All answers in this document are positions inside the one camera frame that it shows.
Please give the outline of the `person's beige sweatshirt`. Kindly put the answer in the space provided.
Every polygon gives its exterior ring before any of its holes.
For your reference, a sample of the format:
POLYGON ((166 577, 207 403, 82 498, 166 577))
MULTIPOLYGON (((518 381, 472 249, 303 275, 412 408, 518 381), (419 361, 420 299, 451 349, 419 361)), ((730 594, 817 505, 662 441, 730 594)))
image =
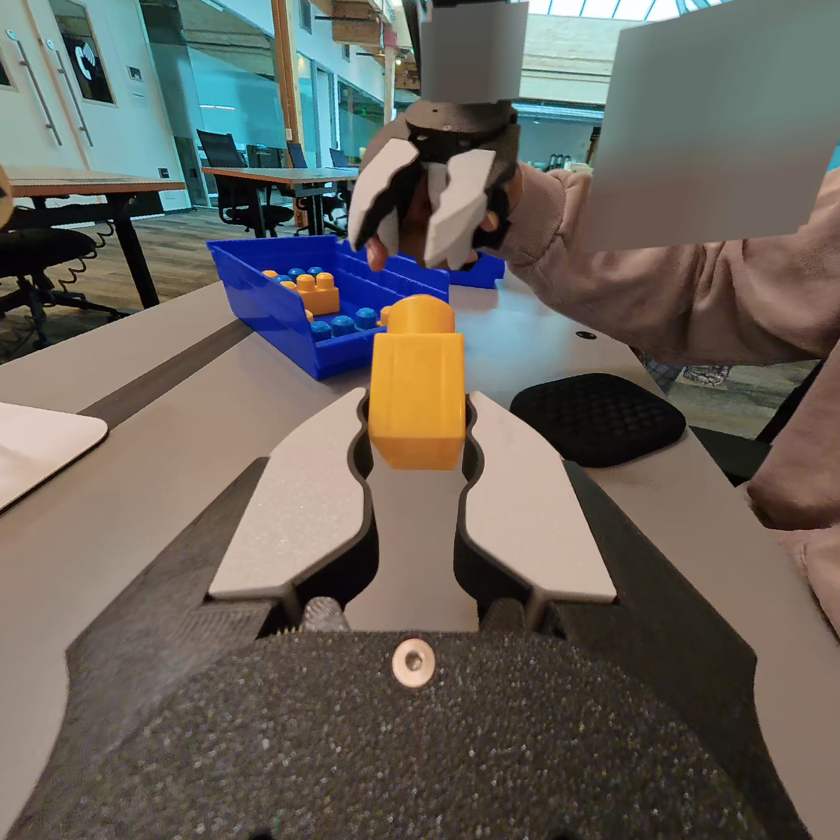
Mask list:
POLYGON ((839 350, 747 484, 754 515, 772 532, 839 633, 839 350))

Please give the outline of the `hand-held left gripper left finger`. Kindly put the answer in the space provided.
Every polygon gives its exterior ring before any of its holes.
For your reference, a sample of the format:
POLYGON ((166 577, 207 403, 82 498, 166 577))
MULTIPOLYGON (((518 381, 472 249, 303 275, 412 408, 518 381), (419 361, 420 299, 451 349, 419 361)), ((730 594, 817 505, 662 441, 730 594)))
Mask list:
POLYGON ((289 433, 270 454, 208 589, 217 601, 318 596, 346 607, 372 583, 379 541, 371 489, 368 392, 357 387, 289 433))

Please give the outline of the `black textured pad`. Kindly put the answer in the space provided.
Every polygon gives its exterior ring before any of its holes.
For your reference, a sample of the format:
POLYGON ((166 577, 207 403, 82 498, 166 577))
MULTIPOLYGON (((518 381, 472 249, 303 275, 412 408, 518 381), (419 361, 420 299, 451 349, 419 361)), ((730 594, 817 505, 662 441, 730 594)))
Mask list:
POLYGON ((567 460, 610 468, 677 443, 684 415, 661 395, 623 377, 589 373, 534 385, 516 394, 510 413, 567 460))

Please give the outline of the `dark phone icon sign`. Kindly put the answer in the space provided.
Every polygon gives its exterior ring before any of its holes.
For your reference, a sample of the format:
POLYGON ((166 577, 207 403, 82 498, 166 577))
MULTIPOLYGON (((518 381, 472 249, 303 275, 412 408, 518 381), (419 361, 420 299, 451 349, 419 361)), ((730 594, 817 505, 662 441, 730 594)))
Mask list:
POLYGON ((50 1, 49 5, 82 97, 115 104, 87 8, 77 1, 50 1))

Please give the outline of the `pile of mega blocks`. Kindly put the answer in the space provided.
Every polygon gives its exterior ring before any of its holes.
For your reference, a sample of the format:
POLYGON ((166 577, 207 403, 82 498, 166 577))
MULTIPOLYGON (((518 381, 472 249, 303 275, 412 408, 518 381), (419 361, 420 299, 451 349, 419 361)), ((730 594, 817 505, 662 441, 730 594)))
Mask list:
POLYGON ((332 273, 315 266, 305 271, 292 267, 285 274, 263 269, 261 274, 278 286, 297 293, 310 323, 311 336, 320 343, 387 325, 390 307, 382 310, 362 307, 348 316, 340 310, 340 291, 332 273))

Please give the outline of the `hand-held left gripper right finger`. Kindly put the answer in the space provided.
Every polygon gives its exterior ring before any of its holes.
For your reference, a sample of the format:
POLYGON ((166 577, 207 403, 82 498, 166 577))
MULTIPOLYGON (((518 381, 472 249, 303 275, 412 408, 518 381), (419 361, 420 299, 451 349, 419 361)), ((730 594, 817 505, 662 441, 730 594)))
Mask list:
POLYGON ((611 604, 617 592, 560 454, 486 395, 467 395, 455 578, 481 610, 513 599, 611 604))

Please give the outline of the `yellow one-stud mega block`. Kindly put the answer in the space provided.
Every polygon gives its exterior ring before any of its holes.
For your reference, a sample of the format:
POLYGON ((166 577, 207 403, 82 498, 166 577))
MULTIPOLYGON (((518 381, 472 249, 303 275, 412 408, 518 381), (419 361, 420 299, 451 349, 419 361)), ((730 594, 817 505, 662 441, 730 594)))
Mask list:
POLYGON ((373 341, 368 431, 394 469, 456 467, 466 439, 465 343, 445 301, 415 295, 391 306, 373 341))

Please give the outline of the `wooden top desk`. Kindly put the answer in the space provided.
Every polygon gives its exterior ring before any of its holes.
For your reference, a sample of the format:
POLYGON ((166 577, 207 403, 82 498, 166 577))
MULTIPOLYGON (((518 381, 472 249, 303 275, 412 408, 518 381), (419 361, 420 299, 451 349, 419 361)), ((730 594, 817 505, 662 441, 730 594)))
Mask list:
POLYGON ((267 185, 285 185, 293 187, 296 198, 309 199, 308 233, 310 236, 324 235, 322 195, 327 192, 327 185, 338 182, 355 182, 359 177, 357 167, 347 168, 248 168, 248 167, 213 167, 205 166, 203 173, 245 182, 244 189, 248 196, 248 206, 255 213, 254 224, 249 227, 257 238, 266 237, 266 225, 259 201, 259 189, 267 185))
POLYGON ((182 181, 56 166, 10 166, 5 170, 10 199, 30 198, 34 208, 13 208, 5 227, 52 228, 110 222, 114 226, 143 308, 159 304, 140 240, 133 228, 133 201, 143 193, 186 189, 182 181))

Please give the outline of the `white metal document stand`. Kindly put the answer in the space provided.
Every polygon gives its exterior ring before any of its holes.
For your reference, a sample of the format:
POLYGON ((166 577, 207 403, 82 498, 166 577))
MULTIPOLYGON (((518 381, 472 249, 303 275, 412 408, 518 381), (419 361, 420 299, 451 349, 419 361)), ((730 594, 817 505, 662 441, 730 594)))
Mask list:
POLYGON ((1 404, 1 509, 100 445, 108 424, 93 416, 1 404))

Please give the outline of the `white double door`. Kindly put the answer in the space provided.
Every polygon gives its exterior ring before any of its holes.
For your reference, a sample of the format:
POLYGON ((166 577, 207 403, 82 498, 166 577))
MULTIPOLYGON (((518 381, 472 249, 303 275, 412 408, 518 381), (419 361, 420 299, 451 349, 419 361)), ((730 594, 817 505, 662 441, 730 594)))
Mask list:
POLYGON ((2 162, 120 172, 118 75, 103 2, 86 8, 115 104, 84 99, 47 1, 2 1, 2 162))

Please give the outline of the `blue plastic bin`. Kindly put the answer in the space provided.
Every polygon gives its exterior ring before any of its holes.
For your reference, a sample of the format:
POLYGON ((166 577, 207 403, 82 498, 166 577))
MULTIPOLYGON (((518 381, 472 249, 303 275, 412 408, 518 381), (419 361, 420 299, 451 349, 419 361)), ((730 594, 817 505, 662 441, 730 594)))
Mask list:
POLYGON ((428 295, 448 301, 448 273, 394 257, 372 272, 364 252, 334 236, 209 240, 218 278, 233 314, 318 381, 369 366, 373 337, 381 328, 316 340, 298 295, 264 275, 275 270, 321 267, 339 290, 339 314, 353 319, 361 308, 380 312, 402 298, 428 295))
POLYGON ((451 285, 495 289, 505 271, 504 260, 479 251, 474 261, 464 264, 460 269, 449 269, 448 277, 451 285))

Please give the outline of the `person's right hand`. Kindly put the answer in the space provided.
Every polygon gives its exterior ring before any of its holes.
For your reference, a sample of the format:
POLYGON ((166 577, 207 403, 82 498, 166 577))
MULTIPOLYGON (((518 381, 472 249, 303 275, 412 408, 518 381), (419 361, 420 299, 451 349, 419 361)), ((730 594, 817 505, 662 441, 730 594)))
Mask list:
MULTIPOLYGON (((522 165, 518 164, 514 176, 506 184, 508 199, 508 221, 512 221, 513 213, 522 195, 522 165)), ((423 267, 429 264, 424 260, 425 238, 427 227, 433 209, 427 190, 427 178, 424 175, 418 183, 413 200, 402 221, 400 228, 399 251, 412 257, 423 267)), ((377 235, 373 235, 365 245, 366 260, 373 272, 385 268, 389 252, 377 235)))

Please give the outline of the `black office chair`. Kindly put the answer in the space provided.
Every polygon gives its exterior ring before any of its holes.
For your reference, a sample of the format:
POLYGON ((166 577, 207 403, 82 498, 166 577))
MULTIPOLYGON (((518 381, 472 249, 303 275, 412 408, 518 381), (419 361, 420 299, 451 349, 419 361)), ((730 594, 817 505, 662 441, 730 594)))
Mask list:
POLYGON ((105 237, 93 238, 77 230, 57 227, 22 228, 1 233, 1 278, 14 279, 16 290, 1 297, 1 317, 15 309, 29 310, 32 327, 24 341, 34 338, 35 350, 42 350, 52 342, 45 333, 46 309, 56 306, 83 311, 104 312, 110 322, 127 318, 130 314, 116 308, 92 302, 79 291, 68 286, 76 283, 79 274, 87 270, 87 262, 95 259, 105 246, 105 237), (80 268, 69 267, 71 279, 59 282, 60 289, 47 277, 46 270, 80 262, 80 268))
MULTIPOLYGON (((197 129, 206 160, 211 168, 244 169, 245 163, 238 152, 233 136, 197 129)), ((291 221, 294 211, 286 206, 272 205, 272 184, 227 175, 213 176, 217 188, 217 210, 221 221, 240 226, 255 236, 267 234, 275 238, 277 226, 291 221)))

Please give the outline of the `wooden column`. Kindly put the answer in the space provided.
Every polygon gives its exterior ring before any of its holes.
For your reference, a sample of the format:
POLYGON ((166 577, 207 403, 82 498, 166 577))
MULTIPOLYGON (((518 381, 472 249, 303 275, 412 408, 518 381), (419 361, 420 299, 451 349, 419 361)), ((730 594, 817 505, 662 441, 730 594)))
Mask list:
POLYGON ((274 28, 276 80, 288 142, 300 144, 305 151, 295 38, 296 2, 270 1, 274 28))

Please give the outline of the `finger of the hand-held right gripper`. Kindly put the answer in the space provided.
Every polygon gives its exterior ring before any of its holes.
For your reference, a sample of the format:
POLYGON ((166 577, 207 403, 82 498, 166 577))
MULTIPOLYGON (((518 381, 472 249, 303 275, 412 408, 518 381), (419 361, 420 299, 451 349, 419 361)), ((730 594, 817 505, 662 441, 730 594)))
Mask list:
POLYGON ((459 270, 474 254, 473 235, 487 213, 493 150, 470 150, 446 163, 425 165, 432 215, 427 224, 426 267, 459 270))
POLYGON ((421 174, 419 150, 410 140, 389 139, 371 158, 356 180, 349 209, 347 237, 354 252, 374 235, 388 253, 397 252, 421 174))

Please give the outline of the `person's right forearm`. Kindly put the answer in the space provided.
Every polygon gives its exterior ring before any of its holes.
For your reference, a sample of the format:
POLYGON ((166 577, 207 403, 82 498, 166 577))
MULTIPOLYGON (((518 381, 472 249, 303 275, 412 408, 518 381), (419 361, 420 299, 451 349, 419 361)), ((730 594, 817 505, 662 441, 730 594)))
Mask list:
POLYGON ((794 234, 587 254, 591 187, 519 165, 500 256, 543 304, 663 362, 824 360, 838 377, 837 170, 794 234))

